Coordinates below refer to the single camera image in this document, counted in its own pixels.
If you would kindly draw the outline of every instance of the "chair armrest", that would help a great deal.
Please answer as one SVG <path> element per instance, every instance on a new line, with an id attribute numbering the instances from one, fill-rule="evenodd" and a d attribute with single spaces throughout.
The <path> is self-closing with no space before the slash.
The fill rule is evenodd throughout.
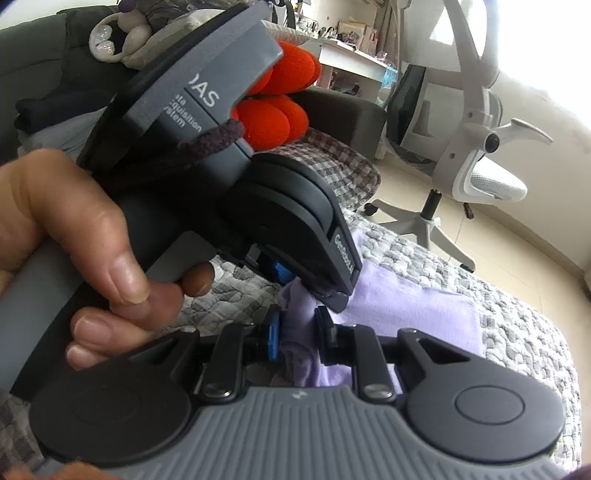
<path id="1" fill-rule="evenodd" d="M 319 87 L 290 96 L 306 111 L 312 128 L 347 144 L 369 160 L 374 159 L 386 122 L 382 108 L 356 96 Z"/>

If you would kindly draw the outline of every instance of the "human hand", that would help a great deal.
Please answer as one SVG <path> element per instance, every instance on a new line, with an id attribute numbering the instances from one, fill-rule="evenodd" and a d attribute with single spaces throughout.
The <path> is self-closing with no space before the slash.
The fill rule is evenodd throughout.
<path id="1" fill-rule="evenodd" d="M 209 263 L 194 267 L 181 285 L 148 281 L 120 208 L 58 150 L 36 150 L 0 167 L 0 294 L 47 235 L 109 300 L 109 311 L 85 307 L 72 318 L 66 358 L 76 369 L 148 342 L 174 321 L 184 294 L 204 295 L 213 283 Z"/>

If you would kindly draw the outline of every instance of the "gray sofa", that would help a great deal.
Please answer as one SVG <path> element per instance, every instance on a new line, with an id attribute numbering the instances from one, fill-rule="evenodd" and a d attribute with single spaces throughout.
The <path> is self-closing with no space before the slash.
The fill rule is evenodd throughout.
<path id="1" fill-rule="evenodd" d="M 88 49 L 92 28 L 115 7 L 64 10 L 0 30 L 0 164 L 16 157 L 16 101 L 42 98 L 57 87 L 101 88 L 115 94 L 136 71 L 95 60 Z M 385 112 L 365 100 L 311 87 L 293 95 L 310 125 L 372 159 Z"/>

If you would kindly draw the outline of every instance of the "white desk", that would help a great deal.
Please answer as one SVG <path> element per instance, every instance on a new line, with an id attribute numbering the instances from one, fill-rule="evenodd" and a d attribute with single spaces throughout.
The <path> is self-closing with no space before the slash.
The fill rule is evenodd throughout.
<path id="1" fill-rule="evenodd" d="M 343 70 L 362 77 L 363 80 L 359 83 L 361 97 L 375 100 L 386 73 L 385 63 L 339 40 L 309 40 L 301 48 L 318 58 L 322 65 L 317 86 L 329 88 L 334 69 Z"/>

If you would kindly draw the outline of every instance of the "chair base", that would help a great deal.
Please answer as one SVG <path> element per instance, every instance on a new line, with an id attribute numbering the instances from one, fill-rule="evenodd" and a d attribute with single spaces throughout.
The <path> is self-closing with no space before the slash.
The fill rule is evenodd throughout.
<path id="1" fill-rule="evenodd" d="M 378 209 L 396 219 L 393 222 L 380 223 L 383 227 L 392 230 L 398 235 L 408 235 L 409 233 L 415 235 L 417 237 L 417 243 L 428 250 L 431 250 L 431 243 L 434 243 L 445 253 L 458 260 L 465 270 L 474 272 L 476 269 L 474 259 L 443 233 L 441 219 L 439 217 L 425 218 L 421 212 L 405 210 L 379 199 L 374 200 L 372 203 L 367 203 L 362 213 L 366 216 L 371 216 Z"/>

